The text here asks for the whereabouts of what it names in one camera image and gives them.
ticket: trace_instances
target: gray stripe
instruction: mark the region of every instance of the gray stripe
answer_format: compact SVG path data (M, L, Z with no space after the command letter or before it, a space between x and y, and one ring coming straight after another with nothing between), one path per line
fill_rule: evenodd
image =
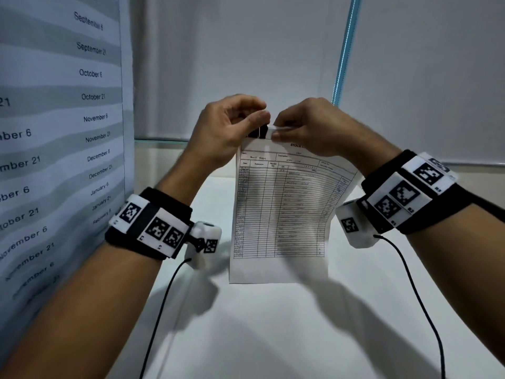
M108 170L101 174L99 177L104 177L110 174L111 171L116 170L117 168L123 168L124 159L123 154L120 154L114 159L107 161L101 165L95 166L91 169L88 169L80 174L73 176L72 178L67 179L65 182L60 184L57 188L55 188L51 193L47 196L37 199L36 201L25 203L24 205L20 205L14 209L3 212L2 216L0 216L0 223L5 223L9 219L13 219L16 216L20 216L21 214L25 214L25 218L22 221L14 222L9 225L6 230L0 230L0 238L5 238L9 233L28 226L34 222L39 221L41 218L49 215L54 210L57 210L67 198L72 196L76 191L79 191L83 187L89 185L92 182L95 182L95 179L90 179L89 174L94 173L98 170L108 168ZM38 213L32 217L28 216L28 211L33 210L34 208L38 208Z
M9 263L8 267L4 270L6 272L6 276L2 277L2 280L0 281L0 285L4 285L5 284L5 281L6 281L7 277L9 277L9 280L11 280L11 279L13 279L17 275L17 273L19 273L20 271L23 271L24 269L32 266L33 263L27 262L22 267L20 267L19 269L17 269L17 266L19 264L21 264L30 255L34 255L35 253L40 252L41 250L44 250L44 252L46 252L46 246L50 245L51 243L54 243L55 248L52 249L51 251L47 252L47 256L41 257L40 259L34 259L34 262L37 263L37 264L40 264L41 261L45 261L46 258L48 258L48 257L53 258L54 254L60 250L61 246L65 245L65 239L66 239L66 237L67 237L68 234L70 234L76 227L78 227L81 223L83 223L83 221L86 218L89 218L92 215L98 215L98 214L100 214L103 211L103 210L99 210L99 209L97 209L95 211L92 210L95 205L97 205L98 203L102 202L103 200L107 200L108 197L110 197L109 202L111 202L115 197L117 197L118 195L121 195L123 193L124 193L124 181L121 180L109 192L107 192L104 195L98 197L93 202L90 202L86 207L84 207L83 209L81 209L77 213L75 213L47 241L41 242L38 245L36 245L36 246L34 246L34 247L32 247L32 248L24 251L22 253L22 255L16 256ZM117 208L111 208L112 209L112 214L114 214L116 212L116 210L118 210L121 207L120 205ZM100 231L103 230L103 226L104 225L100 225L97 233L100 233ZM86 237L86 239L84 240L84 242L86 242L86 241L93 241L93 236L94 236L94 234Z
M0 43L29 49L66 54L121 66L121 48L104 41L74 33L25 14L0 8ZM105 50L105 54L79 49L77 43Z
M77 0L93 9L96 9L101 14L119 21L119 2L117 0Z
M82 95L99 95L100 99L83 99ZM0 118L25 116L55 109L106 106L123 101L120 87L0 86L0 96L8 98L11 104L10 107L0 108Z
M86 142L87 138L105 135L105 138L97 139L92 142ZM54 139L39 147L35 147L22 152L9 153L0 156L0 176L2 181L12 178L18 178L23 175L36 173L51 165L59 159L69 154L77 153L90 147L102 145L100 152L108 150L107 142L121 137L123 135L123 123L106 126L101 129L88 130L80 133L68 134L66 136ZM89 156L95 155L98 150L89 150ZM12 169L12 165L28 161L23 167Z

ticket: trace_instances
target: white table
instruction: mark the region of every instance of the white table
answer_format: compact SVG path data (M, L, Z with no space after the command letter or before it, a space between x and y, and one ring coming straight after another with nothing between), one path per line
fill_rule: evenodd
M437 378L436 339L395 250L356 250L332 222L326 283L230 285L234 178L209 178L193 219L223 228L211 271L183 267L175 279L145 377L170 379ZM357 188L350 198L362 195ZM498 379L505 369L467 329L404 236L402 250L438 328L447 377ZM161 300L176 266L163 263L144 312L108 378L138 378Z

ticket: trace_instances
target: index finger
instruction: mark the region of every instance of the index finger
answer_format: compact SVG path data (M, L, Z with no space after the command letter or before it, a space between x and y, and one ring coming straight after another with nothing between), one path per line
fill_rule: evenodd
M301 126L303 114L304 105L302 101L281 111L275 119L274 126Z
M218 101L229 116L243 111L258 111L267 107L267 103L254 95L236 94Z

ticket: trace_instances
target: paper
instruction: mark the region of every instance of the paper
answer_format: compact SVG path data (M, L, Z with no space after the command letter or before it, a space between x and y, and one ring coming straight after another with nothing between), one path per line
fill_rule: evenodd
M341 157L244 140L237 153L230 283L327 278L330 221L358 178Z
M133 191L128 0L2 0L0 365Z

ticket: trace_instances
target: black cable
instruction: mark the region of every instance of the black cable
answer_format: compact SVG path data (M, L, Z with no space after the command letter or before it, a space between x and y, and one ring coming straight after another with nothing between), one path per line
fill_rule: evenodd
M168 290L170 290L170 286L172 286L172 282L174 281L174 278L177 275L179 269L182 267L184 263L187 263L189 261L191 261L191 258L185 259L183 262L181 262L181 264L175 269L174 275L172 275L172 279L170 280L170 283L167 286L167 291L165 291L165 296L163 297L163 301L161 302L160 313L158 314L158 318L156 319L155 329L153 330L153 335L151 335L151 341L149 342L148 351L145 353L144 364L142 364L142 371L140 372L139 379L142 379L142 377L144 376L145 367L148 364L149 352L151 352L151 347L153 346L153 341L155 340L156 330L158 329L158 325L160 323L163 307L165 307L165 301L167 300Z
M444 355L443 355L442 339L440 339L438 331L435 328L435 325L433 324L433 322L431 321L431 318L428 315L428 312L426 311L426 308L424 307L423 301L421 300L421 297L419 296L419 293L417 292L416 285L413 284L412 275L410 274L410 271L408 269L407 262L405 261L405 258L401 254L400 249L398 247L396 247L396 245L393 242L391 242L387 238L383 237L382 235L374 235L374 237L375 238L379 238L380 240L385 240L391 246L393 246L396 251L398 251L398 254L400 255L401 261L403 262L403 265L405 266L405 270L407 271L408 280L410 280L410 282L411 282L413 292L414 292L414 294L416 294L417 300L419 301L419 304L421 305L421 308L423 309L424 315L426 315L426 319L428 319L428 322L430 323L430 326L433 329L433 332L435 333L435 336L437 337L438 348L440 349L440 372L442 374L442 379L445 379L445 358L444 358Z

